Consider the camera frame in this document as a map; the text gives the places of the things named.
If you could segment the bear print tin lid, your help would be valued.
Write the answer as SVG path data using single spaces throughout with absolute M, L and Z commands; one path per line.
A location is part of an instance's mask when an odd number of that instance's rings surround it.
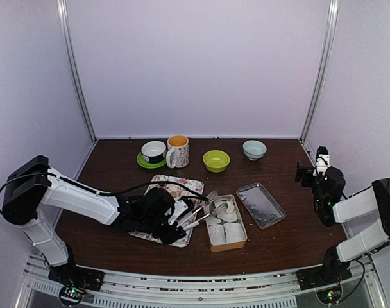
M 260 183 L 238 188 L 236 195 L 261 229 L 271 227 L 286 217 L 284 209 Z

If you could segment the metal tongs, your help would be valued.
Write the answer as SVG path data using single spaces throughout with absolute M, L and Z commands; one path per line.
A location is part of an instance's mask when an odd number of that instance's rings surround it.
M 179 220 L 178 227 L 182 227 L 184 231 L 188 231 L 198 226 L 207 218 L 216 217 L 220 212 L 224 212 L 226 210 L 226 205 L 223 203 L 216 205 L 218 196 L 217 191 L 210 192 L 206 196 L 206 201 L 202 201 L 194 210 L 191 210 L 184 218 Z

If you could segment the white round chocolate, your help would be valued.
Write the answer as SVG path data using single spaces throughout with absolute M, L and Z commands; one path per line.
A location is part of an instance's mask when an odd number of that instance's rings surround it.
M 225 209 L 225 212 L 227 214 L 231 214 L 231 213 L 235 212 L 235 206 L 234 205 L 227 205 L 226 209 Z

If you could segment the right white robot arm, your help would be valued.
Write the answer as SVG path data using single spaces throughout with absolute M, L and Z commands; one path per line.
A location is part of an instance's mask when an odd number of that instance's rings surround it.
M 345 197 L 343 172 L 321 158 L 314 167 L 298 162 L 295 180 L 311 188 L 314 212 L 326 227 L 362 222 L 356 233 L 325 252 L 316 269 L 321 281 L 332 283 L 351 261 L 390 245 L 390 177 Z

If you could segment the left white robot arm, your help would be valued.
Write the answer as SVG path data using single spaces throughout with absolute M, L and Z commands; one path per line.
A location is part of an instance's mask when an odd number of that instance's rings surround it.
M 23 230 L 69 285 L 81 280 L 81 269 L 71 262 L 69 247 L 42 214 L 42 205 L 71 211 L 126 232 L 144 232 L 164 244 L 172 244 L 186 235 L 177 219 L 188 206 L 167 191 L 156 187 L 144 196 L 130 197 L 99 191 L 51 168 L 47 157 L 36 156 L 14 171 L 0 187 L 0 214 Z

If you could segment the tan chocolate tin box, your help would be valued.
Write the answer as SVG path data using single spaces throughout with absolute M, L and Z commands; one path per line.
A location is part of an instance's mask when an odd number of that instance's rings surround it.
M 226 205 L 225 210 L 205 219 L 212 253 L 244 248 L 248 240 L 246 227 L 234 195 L 218 196 L 214 205 L 207 205 L 204 208 L 204 213 L 208 214 L 222 204 Z

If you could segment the green saucer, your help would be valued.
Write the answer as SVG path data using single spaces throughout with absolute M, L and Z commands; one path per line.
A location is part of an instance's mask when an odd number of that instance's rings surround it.
M 144 169 L 158 169 L 164 165 L 166 165 L 166 160 L 162 159 L 160 162 L 157 163 L 150 163 L 144 160 L 144 156 L 141 152 L 137 155 L 137 163 L 140 167 Z

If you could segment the light blue bowl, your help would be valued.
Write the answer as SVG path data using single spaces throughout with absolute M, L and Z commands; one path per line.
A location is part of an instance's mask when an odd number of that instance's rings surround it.
M 259 160 L 267 153 L 266 145 L 258 140 L 245 141 L 242 145 L 242 150 L 251 161 Z

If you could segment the white cup with dark band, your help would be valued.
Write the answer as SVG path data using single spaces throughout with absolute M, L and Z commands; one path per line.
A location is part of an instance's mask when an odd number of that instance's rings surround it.
M 151 164 L 156 164 L 165 159 L 166 151 L 167 146 L 162 141 L 149 141 L 140 150 L 143 159 Z

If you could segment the white mug orange inside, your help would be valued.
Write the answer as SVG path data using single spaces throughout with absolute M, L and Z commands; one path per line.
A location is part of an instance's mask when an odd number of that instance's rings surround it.
M 189 139 L 184 135 L 175 135 L 167 140 L 165 161 L 170 169 L 184 168 L 189 164 Z

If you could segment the white paper cup liner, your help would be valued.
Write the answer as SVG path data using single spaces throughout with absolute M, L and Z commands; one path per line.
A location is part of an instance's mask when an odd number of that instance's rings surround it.
M 240 223 L 225 223 L 223 226 L 227 244 L 245 241 L 246 236 Z
M 226 243 L 225 229 L 221 224 L 213 224 L 208 226 L 210 242 L 213 246 L 219 246 Z
M 216 203 L 216 208 L 218 208 L 219 206 L 221 205 L 224 205 L 225 208 L 223 210 L 219 210 L 216 217 L 226 223 L 234 223 L 237 221 L 237 211 L 236 211 L 236 208 L 235 208 L 235 212 L 231 213 L 231 214 L 227 214 L 225 212 L 225 209 L 226 209 L 226 206 L 227 205 L 234 205 L 234 202 L 230 201 L 230 200 L 224 200 L 224 201 L 218 201 Z

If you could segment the green bowl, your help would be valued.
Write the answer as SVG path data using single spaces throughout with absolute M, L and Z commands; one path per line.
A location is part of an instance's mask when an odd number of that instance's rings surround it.
M 210 150 L 203 155 L 206 169 L 212 173 L 221 173 L 230 163 L 230 156 L 221 150 Z

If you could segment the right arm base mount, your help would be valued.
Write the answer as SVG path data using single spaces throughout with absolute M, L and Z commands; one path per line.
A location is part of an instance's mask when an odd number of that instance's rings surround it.
M 335 284 L 351 277 L 352 273 L 348 269 L 348 264 L 343 266 L 327 266 L 323 264 L 296 272 L 296 278 L 302 291 Z

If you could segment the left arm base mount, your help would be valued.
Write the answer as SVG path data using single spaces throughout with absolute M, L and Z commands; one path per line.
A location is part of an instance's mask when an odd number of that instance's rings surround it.
M 82 291 L 100 291 L 104 273 L 67 263 L 62 266 L 49 266 L 48 278 L 64 286 L 75 287 Z

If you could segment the front aluminium rail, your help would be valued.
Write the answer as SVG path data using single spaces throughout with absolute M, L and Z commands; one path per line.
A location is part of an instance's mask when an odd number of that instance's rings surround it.
M 328 290 L 342 288 L 337 307 L 388 307 L 370 258 L 350 265 L 340 283 L 303 290 L 297 269 L 242 275 L 165 276 L 103 271 L 99 291 L 78 307 L 329 307 Z

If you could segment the right aluminium frame post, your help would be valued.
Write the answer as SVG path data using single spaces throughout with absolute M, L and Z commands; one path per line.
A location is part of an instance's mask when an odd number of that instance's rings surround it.
M 309 109 L 307 112 L 307 116 L 305 118 L 303 130 L 301 131 L 301 135 L 300 135 L 300 142 L 302 144 L 306 143 L 306 140 L 310 132 L 310 128 L 312 126 L 312 122 L 316 115 L 316 110 L 319 104 L 321 92 L 323 90 L 323 85 L 326 78 L 327 67 L 334 46 L 338 16 L 339 16 L 339 1 L 330 0 L 329 7 L 328 7 L 328 16 L 326 20 L 325 35 L 323 39 L 323 46 L 322 46 L 321 56 L 318 65 L 318 71 L 315 79 L 314 88 L 312 91 L 312 96 L 310 99 Z

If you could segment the aluminium frame post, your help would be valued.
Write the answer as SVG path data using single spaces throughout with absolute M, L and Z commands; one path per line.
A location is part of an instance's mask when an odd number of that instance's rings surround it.
M 91 143 L 97 142 L 97 137 L 93 128 L 92 119 L 90 117 L 87 103 L 85 101 L 85 95 L 83 92 L 82 84 L 81 84 L 81 78 L 76 62 L 76 55 L 74 51 L 74 45 L 72 42 L 72 35 L 71 35 L 71 28 L 70 28 L 70 22 L 69 22 L 69 16 L 68 16 L 68 10 L 67 10 L 67 1 L 66 0 L 57 0 L 57 10 L 58 10 L 58 18 L 60 21 L 62 34 L 64 37 L 64 43 L 67 53 L 67 59 L 69 62 L 69 69 L 71 72 L 71 80 L 72 85 L 74 87 L 75 95 L 77 103 L 80 107 L 81 111 L 81 117 L 83 119 L 83 122 L 85 124 L 85 127 L 87 129 L 89 139 Z
M 312 91 L 312 96 L 310 99 L 309 109 L 307 112 L 307 116 L 305 118 L 303 130 L 301 131 L 301 135 L 300 135 L 300 142 L 302 144 L 306 143 L 306 140 L 310 132 L 310 128 L 312 126 L 312 122 L 316 115 L 316 110 L 319 104 L 321 92 L 323 90 L 323 85 L 326 78 L 327 67 L 334 46 L 338 16 L 339 16 L 339 1 L 330 0 L 329 7 L 328 7 L 328 16 L 326 20 L 325 35 L 323 39 L 323 46 L 322 46 L 321 56 L 318 65 L 318 71 L 315 79 L 314 88 Z

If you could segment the left aluminium frame post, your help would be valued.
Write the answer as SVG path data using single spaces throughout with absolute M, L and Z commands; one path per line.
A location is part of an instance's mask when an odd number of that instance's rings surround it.
M 85 124 L 85 127 L 87 129 L 89 139 L 91 143 L 97 142 L 97 137 L 93 128 L 92 119 L 90 117 L 87 103 L 85 101 L 85 95 L 83 92 L 82 84 L 81 84 L 81 78 L 76 62 L 76 55 L 74 51 L 74 45 L 72 42 L 72 35 L 71 35 L 71 28 L 70 28 L 70 22 L 69 22 L 69 16 L 68 16 L 68 10 L 67 10 L 67 1 L 66 0 L 57 0 L 57 10 L 58 10 L 58 18 L 60 21 L 62 34 L 64 37 L 64 43 L 67 53 L 67 59 L 69 62 L 69 69 L 71 72 L 71 80 L 72 85 L 74 87 L 75 95 L 77 103 L 80 107 L 81 111 L 81 117 L 83 119 L 83 122 Z

